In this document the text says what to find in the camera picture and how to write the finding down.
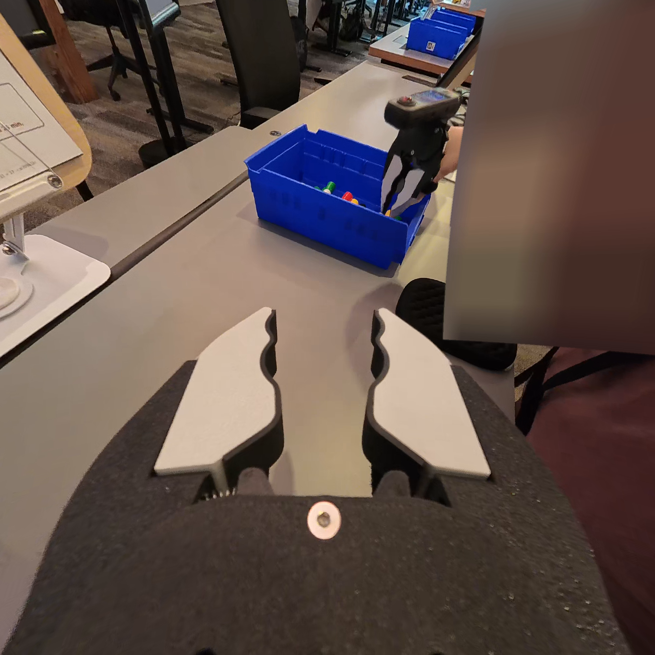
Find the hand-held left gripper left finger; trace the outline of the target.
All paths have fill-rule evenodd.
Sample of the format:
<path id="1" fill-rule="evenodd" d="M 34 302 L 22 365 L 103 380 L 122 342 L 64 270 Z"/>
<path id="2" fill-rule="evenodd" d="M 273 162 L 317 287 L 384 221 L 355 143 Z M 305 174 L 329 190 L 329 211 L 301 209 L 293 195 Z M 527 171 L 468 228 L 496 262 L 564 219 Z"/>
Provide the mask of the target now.
<path id="1" fill-rule="evenodd" d="M 253 469 L 272 493 L 284 447 L 276 343 L 276 311 L 263 307 L 200 353 L 155 461 L 159 477 L 208 474 L 227 495 Z"/>

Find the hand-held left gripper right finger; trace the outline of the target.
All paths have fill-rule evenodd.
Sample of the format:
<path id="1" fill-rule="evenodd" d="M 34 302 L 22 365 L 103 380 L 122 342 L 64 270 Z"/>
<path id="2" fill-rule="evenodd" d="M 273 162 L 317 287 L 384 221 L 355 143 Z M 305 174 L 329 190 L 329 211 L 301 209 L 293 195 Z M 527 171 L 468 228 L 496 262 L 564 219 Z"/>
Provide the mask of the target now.
<path id="1" fill-rule="evenodd" d="M 438 497 L 442 476 L 488 481 L 492 471 L 446 355 L 386 308 L 372 321 L 373 382 L 364 417 L 372 490 L 390 471 L 410 494 Z"/>

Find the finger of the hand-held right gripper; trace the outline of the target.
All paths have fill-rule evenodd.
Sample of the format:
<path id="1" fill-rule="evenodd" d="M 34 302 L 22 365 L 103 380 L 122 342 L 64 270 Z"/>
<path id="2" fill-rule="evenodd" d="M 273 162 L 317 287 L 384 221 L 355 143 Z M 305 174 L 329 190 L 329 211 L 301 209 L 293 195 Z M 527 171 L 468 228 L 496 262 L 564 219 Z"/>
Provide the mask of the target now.
<path id="1" fill-rule="evenodd" d="M 412 168 L 404 177 L 399 176 L 390 197 L 390 216 L 401 216 L 405 210 L 431 194 L 434 190 L 433 178 L 433 174 L 420 168 Z"/>
<path id="2" fill-rule="evenodd" d="M 394 154 L 387 164 L 381 186 L 381 212 L 403 212 L 407 156 Z"/>

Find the blue plastic bin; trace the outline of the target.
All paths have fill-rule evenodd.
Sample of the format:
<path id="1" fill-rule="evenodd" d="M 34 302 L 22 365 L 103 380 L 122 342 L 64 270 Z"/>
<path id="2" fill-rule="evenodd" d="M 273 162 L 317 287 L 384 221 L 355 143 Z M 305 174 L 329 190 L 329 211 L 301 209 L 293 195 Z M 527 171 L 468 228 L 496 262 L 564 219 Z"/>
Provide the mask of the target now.
<path id="1" fill-rule="evenodd" d="M 368 264 L 400 264 L 421 225 L 430 196 L 405 210 L 403 221 L 381 212 L 387 153 L 338 134 L 300 125 L 244 162 L 258 218 Z M 336 195 L 314 189 L 329 181 Z M 359 202 L 341 199 L 351 192 Z"/>
<path id="2" fill-rule="evenodd" d="M 432 19 L 464 29 L 467 36 L 477 33 L 484 23 L 483 16 L 455 11 L 444 6 L 437 7 L 432 14 Z"/>

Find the person's right hand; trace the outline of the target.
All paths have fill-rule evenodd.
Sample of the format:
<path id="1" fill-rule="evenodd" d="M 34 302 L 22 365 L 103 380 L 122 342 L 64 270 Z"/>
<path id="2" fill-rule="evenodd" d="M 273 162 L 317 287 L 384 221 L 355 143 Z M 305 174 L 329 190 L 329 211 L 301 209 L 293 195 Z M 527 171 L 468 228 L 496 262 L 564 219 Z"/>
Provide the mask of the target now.
<path id="1" fill-rule="evenodd" d="M 463 127 L 450 127 L 448 131 L 448 140 L 443 151 L 443 157 L 439 171 L 433 182 L 438 184 L 444 177 L 454 173 L 458 168 L 459 155 L 461 151 L 461 142 L 463 139 Z"/>

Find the black textured wrist pad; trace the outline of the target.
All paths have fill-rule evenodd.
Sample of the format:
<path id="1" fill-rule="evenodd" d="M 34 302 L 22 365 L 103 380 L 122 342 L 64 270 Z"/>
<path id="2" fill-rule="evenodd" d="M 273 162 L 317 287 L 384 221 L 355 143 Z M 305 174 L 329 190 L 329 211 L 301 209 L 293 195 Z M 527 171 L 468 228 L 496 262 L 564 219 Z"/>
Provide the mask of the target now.
<path id="1" fill-rule="evenodd" d="M 396 315 L 448 355 L 491 372 L 512 367 L 518 354 L 515 343 L 444 339 L 445 298 L 444 282 L 414 279 L 401 292 Z"/>

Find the blue bin with white label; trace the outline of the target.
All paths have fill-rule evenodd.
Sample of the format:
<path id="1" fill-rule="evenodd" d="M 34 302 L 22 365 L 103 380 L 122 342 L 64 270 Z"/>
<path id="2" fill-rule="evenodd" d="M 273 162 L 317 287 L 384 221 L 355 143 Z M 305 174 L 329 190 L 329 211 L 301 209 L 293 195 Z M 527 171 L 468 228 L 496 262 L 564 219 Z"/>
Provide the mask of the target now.
<path id="1" fill-rule="evenodd" d="M 471 32 L 472 28 L 458 24 L 417 18 L 409 25 L 406 49 L 453 60 Z"/>

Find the black office chair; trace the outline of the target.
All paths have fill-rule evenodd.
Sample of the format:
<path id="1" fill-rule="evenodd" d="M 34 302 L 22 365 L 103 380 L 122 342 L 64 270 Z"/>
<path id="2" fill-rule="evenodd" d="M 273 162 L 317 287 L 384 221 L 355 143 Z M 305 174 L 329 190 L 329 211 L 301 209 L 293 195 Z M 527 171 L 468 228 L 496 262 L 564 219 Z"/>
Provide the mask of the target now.
<path id="1" fill-rule="evenodd" d="M 119 76 L 127 78 L 130 68 L 128 59 L 120 52 L 113 36 L 112 28 L 123 29 L 122 16 L 116 1 L 59 1 L 65 17 L 72 21 L 81 21 L 95 26 L 103 27 L 111 44 L 111 54 L 93 63 L 86 64 L 88 72 L 109 68 L 110 77 L 107 83 L 109 94 L 115 102 L 121 96 L 113 88 Z"/>
<path id="2" fill-rule="evenodd" d="M 240 93 L 240 126 L 253 130 L 299 102 L 301 72 L 286 1 L 217 1 Z"/>

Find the printed instruction sheet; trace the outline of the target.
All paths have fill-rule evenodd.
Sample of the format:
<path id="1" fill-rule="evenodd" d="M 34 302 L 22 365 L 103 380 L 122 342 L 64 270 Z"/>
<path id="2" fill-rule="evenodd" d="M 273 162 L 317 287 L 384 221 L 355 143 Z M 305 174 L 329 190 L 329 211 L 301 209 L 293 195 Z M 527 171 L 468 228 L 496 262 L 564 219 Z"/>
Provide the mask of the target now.
<path id="1" fill-rule="evenodd" d="M 1 191 L 81 154 L 77 144 L 1 54 Z"/>

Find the wooden instruction board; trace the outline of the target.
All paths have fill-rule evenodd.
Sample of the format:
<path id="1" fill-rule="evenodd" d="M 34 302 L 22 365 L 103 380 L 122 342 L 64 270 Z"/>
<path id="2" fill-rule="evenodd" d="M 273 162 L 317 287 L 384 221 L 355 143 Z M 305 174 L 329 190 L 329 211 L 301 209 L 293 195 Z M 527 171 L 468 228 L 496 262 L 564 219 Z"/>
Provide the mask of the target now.
<path id="1" fill-rule="evenodd" d="M 80 151 L 75 158 L 50 169 L 51 175 L 58 176 L 61 181 L 55 191 L 64 192 L 75 187 L 84 202 L 93 199 L 94 194 L 86 182 L 92 166 L 88 138 L 68 105 L 61 99 L 4 16 L 1 16 L 1 52 Z"/>

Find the white stand bracket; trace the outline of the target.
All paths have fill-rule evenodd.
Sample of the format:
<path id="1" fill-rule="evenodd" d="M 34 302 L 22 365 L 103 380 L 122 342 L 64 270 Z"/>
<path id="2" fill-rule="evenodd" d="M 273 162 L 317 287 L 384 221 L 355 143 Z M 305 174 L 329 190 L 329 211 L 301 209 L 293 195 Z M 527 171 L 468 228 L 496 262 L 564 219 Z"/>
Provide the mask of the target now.
<path id="1" fill-rule="evenodd" d="M 24 276 L 29 261 L 25 253 L 24 215 L 6 220 L 1 235 L 1 319 L 18 312 L 31 298 L 32 282 Z"/>

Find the wooden post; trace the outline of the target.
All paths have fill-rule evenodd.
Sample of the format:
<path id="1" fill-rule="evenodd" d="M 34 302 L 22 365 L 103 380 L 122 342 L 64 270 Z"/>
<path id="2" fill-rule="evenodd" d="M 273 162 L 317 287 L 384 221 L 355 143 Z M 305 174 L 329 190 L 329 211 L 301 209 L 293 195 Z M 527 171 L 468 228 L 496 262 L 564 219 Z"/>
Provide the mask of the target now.
<path id="1" fill-rule="evenodd" d="M 43 56 L 61 97 L 79 105 L 98 100 L 98 90 L 58 5 L 55 1 L 39 1 L 39 4 L 54 38 L 54 45 Z"/>

